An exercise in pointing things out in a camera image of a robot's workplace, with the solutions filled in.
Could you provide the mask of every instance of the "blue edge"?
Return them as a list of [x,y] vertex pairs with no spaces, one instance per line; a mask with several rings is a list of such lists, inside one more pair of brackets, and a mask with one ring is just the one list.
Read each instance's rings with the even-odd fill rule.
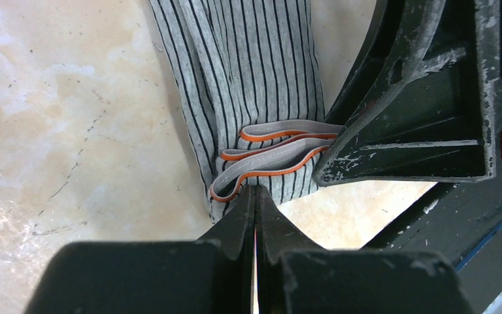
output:
[[486,236],[482,238],[482,240],[480,240],[480,242],[476,245],[476,247],[474,247],[474,249],[472,249],[472,251],[469,252],[469,254],[467,254],[467,256],[465,256],[459,264],[457,264],[457,266],[455,266],[455,271],[456,272],[461,271],[463,267],[465,267],[465,265],[467,265],[473,259],[473,257],[475,257],[476,254],[480,252],[480,250],[488,242],[490,242],[492,238],[496,235],[496,233],[501,229],[502,229],[502,221],[499,224],[495,225],[495,227],[491,229],[490,232],[488,232],[488,234],[486,234]]

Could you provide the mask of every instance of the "marble surface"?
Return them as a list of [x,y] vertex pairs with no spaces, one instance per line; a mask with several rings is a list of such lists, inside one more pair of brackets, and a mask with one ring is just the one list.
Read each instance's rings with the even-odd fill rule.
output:
[[[312,1],[327,107],[374,0]],[[0,1],[0,313],[83,240],[210,228],[180,99],[146,0]],[[357,248],[431,183],[346,184],[283,204],[327,248]]]

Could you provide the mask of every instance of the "black stripe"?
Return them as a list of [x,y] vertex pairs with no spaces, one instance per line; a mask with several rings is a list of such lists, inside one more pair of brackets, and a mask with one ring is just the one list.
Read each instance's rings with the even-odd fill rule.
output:
[[[232,1],[228,1],[230,4],[230,11],[231,11],[231,17],[232,17],[232,31],[234,34],[233,40],[234,40],[234,45],[235,45],[235,55],[236,55],[236,60],[237,60],[237,68],[239,70],[239,84],[241,87],[241,94],[243,95],[243,107],[245,107],[245,111],[247,112],[247,115],[249,116],[249,121],[251,121],[251,114],[249,113],[249,108],[247,107],[247,98],[245,97],[245,88],[243,86],[243,74],[241,72],[241,62],[239,59],[239,49],[237,47],[237,36],[235,34],[235,19],[234,19],[234,12],[233,12],[233,7],[232,7]],[[239,113],[241,116],[241,125],[243,125],[243,111],[241,108],[239,108]]]
[[243,188],[244,188],[246,185],[248,185],[248,184],[249,184],[249,182],[247,181],[247,178],[245,178],[243,181],[241,181],[241,185],[240,185],[240,186],[239,186],[239,188],[236,190],[237,192],[236,192],[236,194],[235,194],[235,195],[236,195],[236,196],[238,196],[238,195],[241,193],[241,191],[243,190]]
[[310,169],[310,171],[311,171],[311,176],[310,176],[310,178],[309,178],[309,194],[310,194],[310,184],[312,183],[312,171],[314,170],[314,157],[312,157],[312,158],[311,158],[311,160],[312,160],[312,167],[311,167],[311,169]]
[[222,20],[224,21],[224,29],[225,29],[225,33],[226,33],[226,37],[224,38],[224,42],[226,43],[226,52],[228,55],[228,65],[230,65],[230,68],[229,68],[230,76],[229,77],[230,77],[230,81],[231,81],[232,80],[232,67],[231,67],[232,61],[230,59],[230,47],[228,46],[228,26],[226,24],[226,16],[224,15],[224,6],[222,5],[223,1],[219,1],[219,3],[220,3],[220,12],[222,12]]
[[210,13],[210,4],[208,1],[207,1],[207,7],[205,8],[205,10],[207,11],[207,20],[210,24],[210,21],[212,21],[212,15]]
[[311,52],[311,46],[310,46],[310,29],[309,29],[309,19],[310,19],[310,11],[307,10],[307,2],[304,1],[305,4],[305,20],[307,21],[307,47],[309,48],[309,59],[310,59],[310,68],[312,69],[312,81],[314,85],[314,120],[317,121],[318,119],[318,91],[317,91],[317,86],[316,86],[316,75],[314,73],[314,63],[312,61],[312,58],[314,57],[314,60],[316,61],[316,56],[311,56],[311,54],[314,55],[314,53]]
[[230,147],[230,143],[229,143],[229,134],[230,133],[228,132],[228,123],[226,120],[226,112],[224,110],[224,100],[222,97],[222,91],[220,89],[220,85],[218,84],[218,78],[216,77],[216,71],[214,70],[214,66],[212,64],[212,59],[210,57],[208,45],[205,44],[205,38],[203,37],[203,30],[201,29],[201,25],[197,21],[197,14],[195,13],[195,8],[193,7],[193,3],[191,1],[190,1],[190,6],[192,8],[193,18],[195,19],[195,24],[197,26],[197,30],[199,30],[199,36],[201,37],[201,41],[203,42],[203,47],[205,47],[205,53],[207,54],[207,59],[209,60],[210,68],[212,69],[211,72],[214,77],[214,83],[216,84],[218,96],[220,98],[220,106],[222,108],[222,115],[224,116],[224,128],[226,129],[226,147]]
[[295,193],[295,182],[297,180],[297,170],[295,170],[293,172],[293,188],[292,188],[292,198],[291,200],[293,199],[293,194]]
[[[316,48],[314,47],[314,38],[312,38],[312,56],[313,56],[314,62],[316,64],[316,70],[319,71],[318,60],[316,59],[316,54],[314,53],[315,51],[316,51]],[[320,89],[320,95],[323,96],[324,93],[322,91],[322,84],[319,84],[318,87]],[[316,110],[320,111],[322,113],[322,120],[324,120],[324,99],[321,99],[320,102],[316,102]],[[318,112],[315,113],[315,116],[314,116],[315,120],[318,120],[317,114],[318,114]]]
[[[172,1],[171,1],[171,5],[172,5],[172,10],[176,13],[176,19],[178,19],[178,26],[180,27],[180,33],[183,33],[183,29],[182,29],[182,26],[180,24],[180,20],[178,18],[178,14],[176,12],[176,9],[174,8],[174,4],[172,3]],[[190,112],[192,114],[193,123],[195,125],[195,129],[197,130],[197,134],[199,136],[199,139],[201,140],[201,144],[203,146],[203,149],[205,150],[205,154],[207,155],[207,162],[209,163],[210,173],[211,173],[212,176],[214,176],[216,172],[214,170],[214,167],[212,166],[211,156],[209,154],[209,150],[207,149],[207,145],[205,144],[205,140],[203,139],[203,134],[201,134],[201,128],[197,124],[197,119],[195,118],[195,113],[193,111],[192,101],[190,99],[190,95],[188,93],[188,89],[187,89],[187,86],[186,86],[186,78],[185,78],[184,73],[182,71],[182,64],[180,63],[180,58],[178,56],[178,50],[176,49],[176,44],[174,43],[174,39],[172,37],[172,31],[170,29],[169,23],[166,22],[166,14],[164,13],[163,7],[161,5],[159,5],[159,8],[160,8],[161,13],[163,15],[163,20],[165,20],[165,25],[167,26],[168,35],[169,35],[170,41],[172,42],[172,48],[174,49],[174,53],[176,55],[176,61],[178,63],[178,72],[180,73],[180,76],[181,76],[181,79],[182,79],[182,85],[183,85],[184,93],[186,94],[186,101],[188,102],[189,110],[190,110]],[[156,13],[155,13],[154,10],[153,10],[153,15],[155,16],[155,21],[157,21],[157,23],[158,23],[157,16],[156,16]],[[185,47],[186,47],[186,51],[187,51],[188,57],[190,59],[190,64],[192,66],[193,79],[195,80],[195,83],[197,84],[197,77],[195,76],[195,69],[193,68],[193,60],[191,58],[190,50],[189,50],[188,44],[187,44],[187,42],[185,40],[185,36],[182,36],[182,37],[184,38],[184,44],[185,44]],[[171,55],[171,52],[169,51],[169,49],[167,48],[167,45],[165,45],[165,49],[167,51],[167,55],[169,56],[169,60],[171,62],[171,67],[174,68],[173,65],[172,65],[172,61],[171,61],[172,60],[172,58],[171,58],[172,55]],[[199,95],[199,98],[201,98],[201,92],[199,91],[199,87],[197,87],[197,94]],[[212,128],[210,126],[210,122],[209,122],[209,120],[207,118],[207,114],[205,112],[205,108],[203,108],[203,106],[201,106],[201,110],[203,111],[203,116],[205,117],[205,121],[207,121],[207,124],[209,126],[210,138],[212,139],[212,144],[214,145],[214,136],[213,136]],[[199,155],[197,154],[197,152],[195,152],[195,155],[197,156],[197,160],[199,160]]]
[[284,184],[284,175],[281,175],[281,177],[282,177],[282,191],[280,192],[280,204],[284,203],[284,189],[285,189],[285,187],[284,187],[284,185],[285,185]]
[[[192,139],[191,136],[190,136],[190,142],[192,142],[193,152],[195,153],[195,156],[197,156],[197,151],[195,149],[195,145],[193,144],[193,139]],[[202,169],[201,168],[201,163],[199,162],[199,158],[196,158],[196,159],[197,159],[197,165],[199,166],[200,169]],[[203,189],[205,190],[205,195],[207,195],[207,190],[209,188],[208,187],[209,183],[207,181],[205,181],[205,178],[203,176],[203,172],[202,171],[199,172],[199,175],[201,176],[201,180],[203,181]]]
[[243,7],[243,0],[240,0],[240,2],[241,2],[241,12],[243,13],[243,25],[245,25],[245,27],[244,27],[245,43],[247,45],[247,58],[249,60],[249,70],[251,72],[251,81],[253,82],[253,96],[254,96],[255,110],[256,110],[255,120],[253,122],[251,122],[251,117],[249,117],[249,123],[257,124],[257,119],[259,117],[259,105],[257,104],[257,83],[255,82],[255,73],[253,71],[253,59],[251,58],[251,50],[249,48],[249,37],[247,35],[247,21],[245,19],[245,8]]
[[305,47],[303,44],[303,28],[301,27],[301,9],[297,4],[297,20],[299,21],[299,37],[301,39],[301,56],[303,57],[303,76],[305,80],[305,108],[307,108],[307,119],[309,119],[309,82],[307,81],[307,65],[305,64]]
[[211,25],[214,24],[214,20],[212,18],[212,9],[211,9],[211,7],[214,6],[214,10],[216,11],[216,25],[217,25],[217,27],[211,27],[214,30],[214,34],[213,34],[214,40],[218,41],[218,39],[216,38],[217,30],[218,30],[219,33],[220,33],[220,40],[223,41],[224,38],[222,37],[222,28],[220,28],[220,20],[218,19],[218,10],[216,10],[216,4],[210,5],[210,0],[207,0],[207,6],[209,8],[209,16],[210,16],[209,24],[211,24]]
[[[292,32],[292,26],[290,24],[290,12],[288,11],[288,0],[284,0],[284,6],[286,7],[286,20],[288,21],[288,33],[290,34],[290,44],[292,46],[292,59],[293,59],[293,72],[295,73],[295,90],[297,90],[297,116],[296,118],[299,118],[299,107],[300,107],[300,101],[299,101],[299,84],[297,83],[297,60],[295,60],[295,48],[293,47],[293,32]],[[290,100],[288,99],[288,106],[291,107],[292,104],[290,103]],[[290,111],[288,110],[288,119],[290,119]]]
[[226,29],[226,20],[224,19],[224,12],[222,13],[222,20],[224,21],[224,28],[222,28],[222,24],[220,23],[220,15],[218,14],[218,6],[216,5],[216,3],[214,4],[214,11],[216,12],[216,21],[218,22],[218,29],[220,29],[220,37],[222,39],[222,42],[224,43],[224,48],[226,48],[224,50],[224,54],[228,58],[228,64],[229,64],[230,63],[230,53],[228,50],[228,40],[227,40],[228,30]]
[[226,211],[228,210],[228,207],[230,206],[230,202],[227,201],[226,205],[224,205],[224,210],[222,210],[222,216],[226,215]]
[[299,197],[303,196],[303,189],[305,188],[305,177],[307,176],[307,165],[303,165],[303,182],[301,183],[301,192]]
[[[286,80],[286,91],[287,91],[287,98],[286,101],[288,102],[286,106],[288,106],[288,117],[287,119],[290,118],[290,85],[288,83],[288,72],[286,70],[286,61],[285,61],[285,55],[284,55],[284,49],[282,48],[282,36],[280,32],[280,22],[278,21],[278,12],[276,11],[276,2],[273,1],[273,7],[274,7],[274,19],[276,20],[276,27],[278,28],[278,44],[280,45],[280,56],[282,57],[282,67],[284,68],[284,79]],[[276,113],[278,115],[278,120],[280,120],[280,104],[276,106]]]
[[[203,67],[201,66],[201,64],[199,64],[199,70],[200,70],[201,73],[204,73]],[[205,85],[205,95],[206,95],[207,100],[209,101],[209,103],[212,104],[212,97],[210,96],[209,89],[207,88],[207,85]]]
[[[320,160],[321,158],[322,158],[322,153],[319,153],[319,154],[318,154],[318,159]],[[312,170],[313,170],[313,171],[314,171],[314,164],[315,164],[315,162],[316,162],[316,161],[315,161],[315,159],[313,159],[313,160],[312,160]],[[310,176],[310,181],[314,183],[314,192],[315,192],[315,191],[318,191],[318,184],[316,184],[316,181],[315,181],[315,180],[313,180],[313,178],[312,178],[312,174],[311,174],[311,176]]]
[[[210,24],[210,21],[209,21],[209,27],[210,27],[211,31],[213,31],[213,30],[214,30],[213,26]],[[224,79],[226,80],[226,82],[228,82],[228,76],[227,76],[227,74],[226,74],[226,66],[224,65],[224,61],[225,61],[225,60],[223,60],[223,59],[222,59],[222,54],[220,53],[220,52],[221,52],[221,50],[220,50],[220,47],[218,46],[218,43],[216,42],[216,37],[214,37],[214,34],[213,34],[213,39],[214,39],[214,40],[213,40],[213,42],[214,42],[214,46],[215,46],[215,48],[216,48],[216,51],[218,51],[218,58],[219,58],[219,60],[220,60],[220,65],[222,66],[222,70],[223,70],[222,72],[224,73]],[[232,98],[232,93],[231,93],[231,90],[230,90],[230,89],[228,89],[228,95],[230,96],[230,103],[231,103],[231,105],[232,105],[232,111],[233,111],[233,113],[234,113],[234,119],[235,119],[235,123],[236,123],[236,126],[235,126],[235,129],[236,129],[236,130],[235,130],[235,131],[237,132],[237,129],[238,129],[238,125],[239,125],[239,124],[238,124],[238,122],[237,122],[237,117],[236,117],[236,113],[235,113],[234,101],[233,101],[233,98]],[[240,122],[241,122],[241,123],[243,123],[243,115],[242,115],[241,110],[240,110],[240,115],[241,115]],[[237,136],[234,136],[234,147],[237,147]]]
[[265,116],[268,116],[268,84],[267,84],[267,75],[265,72],[265,64],[263,63],[263,50],[261,49],[261,40],[259,40],[259,21],[257,20],[257,11],[255,10],[255,0],[253,0],[253,15],[255,16],[255,28],[257,33],[257,44],[259,48],[259,60],[261,63],[261,69],[263,71],[263,87],[265,89]]
[[[274,81],[276,82],[276,84],[274,84],[274,86],[276,87],[276,107],[278,108],[278,104],[280,103],[280,91],[278,89],[278,75],[276,75],[276,69],[275,69],[275,66],[274,66],[274,57],[273,57],[273,53],[272,53],[272,43],[270,41],[270,32],[269,32],[269,28],[268,28],[268,24],[267,24],[267,11],[265,9],[265,0],[262,1],[263,2],[263,18],[265,20],[265,29],[267,30],[267,40],[269,42],[269,50],[270,50],[270,61],[271,61],[271,64],[272,64],[272,73],[274,74]],[[280,120],[280,113],[279,113],[279,110],[278,109],[278,116],[276,118],[276,121]]]

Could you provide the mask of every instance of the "orange-edged elastic band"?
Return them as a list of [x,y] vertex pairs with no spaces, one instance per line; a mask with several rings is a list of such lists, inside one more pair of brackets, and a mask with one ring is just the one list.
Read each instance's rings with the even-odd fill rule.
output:
[[241,183],[246,178],[249,178],[249,177],[273,177],[275,175],[287,175],[288,173],[292,173],[294,171],[299,170],[299,168],[303,167],[303,165],[305,165],[306,162],[308,162],[314,155],[316,155],[320,152],[323,152],[327,149],[328,149],[328,146],[322,146],[322,147],[315,148],[314,150],[310,151],[303,158],[303,160],[301,162],[299,162],[297,165],[295,165],[291,168],[282,170],[282,171],[251,171],[251,172],[244,173],[238,177],[236,185],[235,185],[235,189],[230,195],[221,198],[220,196],[216,195],[216,193],[214,192],[214,189],[212,189],[212,187],[211,187],[210,196],[216,201],[219,201],[222,203],[227,203],[227,202],[233,200],[237,196],[239,189],[241,188]]
[[244,131],[240,132],[239,137],[241,139],[244,139],[245,141],[249,142],[264,142],[264,141],[269,141],[271,139],[278,139],[280,137],[284,136],[293,136],[293,135],[299,135],[299,134],[304,134],[304,133],[309,133],[307,131],[302,131],[302,130],[287,130],[287,131],[280,131],[280,132],[275,132],[275,133],[270,133],[270,134],[265,134],[265,135],[250,135],[245,133]]
[[316,139],[335,139],[337,137],[336,133],[327,133],[327,134],[315,134],[315,133],[302,133],[299,135],[296,135],[294,137],[291,137],[285,141],[279,142],[276,145],[266,147],[266,148],[261,148],[257,150],[252,150],[250,152],[245,152],[245,153],[240,153],[240,154],[227,154],[225,152],[220,153],[220,158],[222,160],[227,160],[229,162],[237,162],[239,160],[242,160],[244,158],[247,158],[249,156],[253,156],[256,154],[259,154],[261,152],[266,152],[268,150],[290,144],[292,142],[295,142],[298,139],[306,139],[306,138],[316,138]]

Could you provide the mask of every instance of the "striped fabric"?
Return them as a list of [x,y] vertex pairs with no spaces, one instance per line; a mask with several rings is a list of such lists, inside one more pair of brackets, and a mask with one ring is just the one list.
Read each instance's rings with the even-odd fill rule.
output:
[[[324,119],[308,0],[150,0],[182,100],[182,112],[205,184],[209,215],[220,220],[234,200],[218,201],[211,184],[241,161],[225,150],[258,150],[291,135],[241,138],[246,126]],[[262,184],[276,203],[318,189],[311,179],[319,154],[282,175],[249,176],[234,185]],[[289,160],[282,169],[293,169]]]

